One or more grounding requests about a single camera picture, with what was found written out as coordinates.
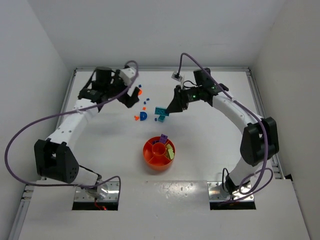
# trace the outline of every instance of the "metal mounting plate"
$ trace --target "metal mounting plate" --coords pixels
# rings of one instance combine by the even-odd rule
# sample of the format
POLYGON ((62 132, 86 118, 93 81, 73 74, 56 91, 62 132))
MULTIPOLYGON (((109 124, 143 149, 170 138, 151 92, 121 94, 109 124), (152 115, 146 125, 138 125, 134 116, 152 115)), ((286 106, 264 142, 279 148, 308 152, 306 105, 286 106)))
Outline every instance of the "metal mounting plate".
MULTIPOLYGON (((108 210, 118 209, 118 197, 119 197, 119 182, 110 181, 105 183, 107 185, 107 195, 104 199, 98 199, 96 203, 100 206, 105 205, 108 210)), ((95 198, 90 196, 85 189, 77 187, 75 189, 73 210, 96 210, 91 208, 94 205, 95 198)))
MULTIPOLYGON (((229 201, 229 200, 237 200, 245 195, 239 193, 239 191, 234 191, 230 196, 228 193, 223 192, 224 190, 221 187, 221 181, 208 181, 208 193, 209 193, 209 202, 210 202, 210 209, 211 210, 227 210, 227 209, 256 209, 255 206, 255 197, 250 195, 245 199, 239 200, 236 204, 222 204, 222 202, 229 201)), ((243 186, 241 190, 243 192, 248 192, 251 189, 251 183, 249 182, 246 186, 243 186)))

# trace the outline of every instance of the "robotic arm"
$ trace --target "robotic arm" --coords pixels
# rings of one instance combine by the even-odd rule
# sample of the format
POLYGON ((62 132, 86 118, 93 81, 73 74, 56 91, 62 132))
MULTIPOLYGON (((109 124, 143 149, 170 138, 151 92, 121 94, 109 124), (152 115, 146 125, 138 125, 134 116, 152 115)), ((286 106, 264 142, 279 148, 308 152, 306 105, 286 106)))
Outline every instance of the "robotic arm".
MULTIPOLYGON (((82 131, 101 111, 102 106, 86 108, 118 95, 127 88, 135 74, 136 71, 128 66, 116 71, 105 67, 94 70, 75 102, 73 110, 77 112, 68 115, 46 140, 39 139, 35 143, 36 169, 40 176, 82 186, 93 186, 101 179, 99 174, 78 164, 73 155, 73 148, 82 131)), ((139 91, 140 89, 136 87, 131 96, 126 93, 118 100, 127 108, 131 108, 139 101, 139 91)))
MULTIPOLYGON (((222 112, 230 119, 242 133, 242 141, 240 146, 241 158, 235 168, 226 176, 225 188, 231 195, 239 188, 242 180, 254 174, 257 171, 258 164, 264 159, 265 143, 262 137, 262 129, 258 121, 240 106, 235 104, 232 99, 217 87, 211 79, 208 79, 203 71, 195 70, 194 78, 196 86, 186 87, 183 81, 174 89, 174 97, 172 102, 166 109, 166 113, 179 113, 188 109, 189 103, 203 100, 211 107, 222 112)), ((223 90, 229 89, 219 84, 223 90)), ((267 132, 268 138, 268 159, 279 151, 278 132, 276 121, 272 117, 258 117, 267 132)))

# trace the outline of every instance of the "cyan cube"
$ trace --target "cyan cube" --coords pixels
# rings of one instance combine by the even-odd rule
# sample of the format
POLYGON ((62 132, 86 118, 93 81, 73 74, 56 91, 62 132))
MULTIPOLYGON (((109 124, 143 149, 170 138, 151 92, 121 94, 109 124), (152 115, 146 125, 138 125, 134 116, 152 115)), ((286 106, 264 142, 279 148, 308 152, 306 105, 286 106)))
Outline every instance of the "cyan cube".
POLYGON ((155 107, 154 114, 160 115, 160 116, 169 116, 169 113, 166 113, 165 108, 158 107, 158 106, 155 107))
POLYGON ((158 121, 163 123, 165 121, 165 118, 166 118, 165 116, 161 115, 161 116, 158 117, 158 121))

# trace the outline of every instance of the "white table surface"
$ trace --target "white table surface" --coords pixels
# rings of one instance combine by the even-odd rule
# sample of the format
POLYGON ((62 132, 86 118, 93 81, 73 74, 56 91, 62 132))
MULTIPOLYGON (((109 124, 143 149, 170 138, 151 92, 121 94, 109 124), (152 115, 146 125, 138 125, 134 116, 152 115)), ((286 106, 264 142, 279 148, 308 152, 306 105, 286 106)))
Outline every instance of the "white table surface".
MULTIPOLYGON (((76 74, 66 110, 90 76, 76 74)), ((114 101, 86 127, 75 145, 79 164, 104 178, 122 179, 118 211, 71 211, 75 189, 36 187, 21 231, 21 240, 34 239, 240 239, 307 240, 306 226, 291 182, 273 180, 255 194, 256 210, 210 210, 207 181, 220 181, 240 158, 241 134, 221 113, 194 102, 165 122, 155 122, 156 106, 167 107, 177 84, 171 71, 142 71, 140 102, 127 109, 114 101), (135 121, 142 107, 148 119, 135 121), (174 162, 165 172, 150 170, 142 148, 151 137, 168 135, 174 162)), ((218 82, 250 109, 255 109, 245 72, 213 72, 218 82)), ((185 72, 194 80, 191 71, 185 72)))

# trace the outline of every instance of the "orange sorting tray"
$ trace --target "orange sorting tray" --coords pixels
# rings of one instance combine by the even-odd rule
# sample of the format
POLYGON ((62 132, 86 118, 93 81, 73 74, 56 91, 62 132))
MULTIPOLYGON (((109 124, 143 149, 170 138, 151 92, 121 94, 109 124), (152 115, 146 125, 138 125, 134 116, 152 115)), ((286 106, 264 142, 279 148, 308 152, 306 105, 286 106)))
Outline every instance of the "orange sorting tray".
POLYGON ((156 171, 165 171, 167 170, 173 163, 174 157, 172 160, 170 160, 168 157, 166 157, 166 145, 170 144, 173 148, 174 156, 176 156, 176 149, 172 141, 169 139, 166 140, 166 143, 163 144, 161 142, 157 142, 154 145, 152 145, 153 141, 158 141, 160 139, 160 136, 155 136, 153 138, 150 138, 143 146, 143 157, 145 163, 156 171))

